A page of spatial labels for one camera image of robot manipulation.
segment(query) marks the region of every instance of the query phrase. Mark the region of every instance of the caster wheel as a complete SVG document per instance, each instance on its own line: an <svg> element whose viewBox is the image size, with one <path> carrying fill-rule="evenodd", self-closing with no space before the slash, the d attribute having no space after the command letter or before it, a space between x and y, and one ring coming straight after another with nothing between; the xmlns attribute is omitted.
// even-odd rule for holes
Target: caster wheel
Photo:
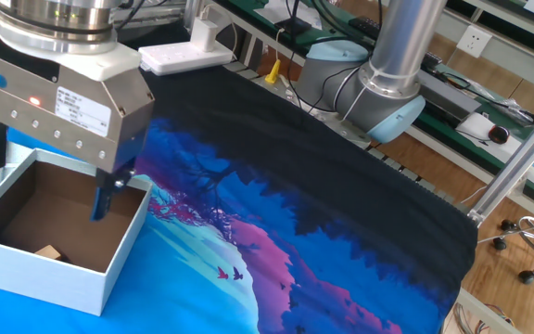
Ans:
<svg viewBox="0 0 534 334"><path fill-rule="evenodd" d="M493 247L498 251L503 251L506 249L506 241L502 238L493 239Z"/></svg>
<svg viewBox="0 0 534 334"><path fill-rule="evenodd" d="M525 271L520 272L520 274L518 274L518 279L520 279L520 281L523 282L523 284L528 285L528 284L533 283L534 274L530 270L525 270Z"/></svg>
<svg viewBox="0 0 534 334"><path fill-rule="evenodd" d="M516 224L509 221L508 219L504 219L502 220L502 224L500 225L500 229L502 231L509 231L511 229L515 229L516 228Z"/></svg>

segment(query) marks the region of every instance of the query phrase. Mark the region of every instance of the wall outlet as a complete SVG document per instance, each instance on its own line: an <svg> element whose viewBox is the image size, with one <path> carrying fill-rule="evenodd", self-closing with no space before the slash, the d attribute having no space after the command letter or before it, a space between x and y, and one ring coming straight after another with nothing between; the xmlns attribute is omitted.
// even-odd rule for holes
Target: wall outlet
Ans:
<svg viewBox="0 0 534 334"><path fill-rule="evenodd" d="M489 32L484 32L478 27L470 25L456 47L475 58L479 58L490 39L491 34Z"/></svg>

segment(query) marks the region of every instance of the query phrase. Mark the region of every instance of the small wooden block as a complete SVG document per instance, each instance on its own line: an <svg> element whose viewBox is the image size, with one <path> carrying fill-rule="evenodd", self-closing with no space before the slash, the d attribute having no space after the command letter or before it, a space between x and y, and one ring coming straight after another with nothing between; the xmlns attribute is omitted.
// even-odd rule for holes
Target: small wooden block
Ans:
<svg viewBox="0 0 534 334"><path fill-rule="evenodd" d="M44 256L53 260L61 260L61 254L51 245L48 245L43 249L37 251L36 255Z"/></svg>

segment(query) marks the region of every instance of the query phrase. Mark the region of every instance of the power strip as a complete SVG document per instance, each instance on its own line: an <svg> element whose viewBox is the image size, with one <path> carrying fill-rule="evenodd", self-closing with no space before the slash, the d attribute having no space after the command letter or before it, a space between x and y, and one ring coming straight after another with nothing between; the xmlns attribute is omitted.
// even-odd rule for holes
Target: power strip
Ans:
<svg viewBox="0 0 534 334"><path fill-rule="evenodd" d="M217 41L210 52L202 51L192 42L184 42L141 47L139 53L142 55L142 69L158 76L225 65L232 61L232 51Z"/></svg>

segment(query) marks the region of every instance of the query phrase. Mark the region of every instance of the yellow connector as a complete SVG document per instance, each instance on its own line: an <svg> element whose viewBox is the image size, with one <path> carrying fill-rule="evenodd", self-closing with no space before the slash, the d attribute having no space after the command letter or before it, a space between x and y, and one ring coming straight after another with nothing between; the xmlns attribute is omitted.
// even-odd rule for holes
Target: yellow connector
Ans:
<svg viewBox="0 0 534 334"><path fill-rule="evenodd" d="M281 60L276 60L271 69L271 73L265 77L265 81L269 84L275 84L277 81L277 75L279 74L279 65L281 65Z"/></svg>

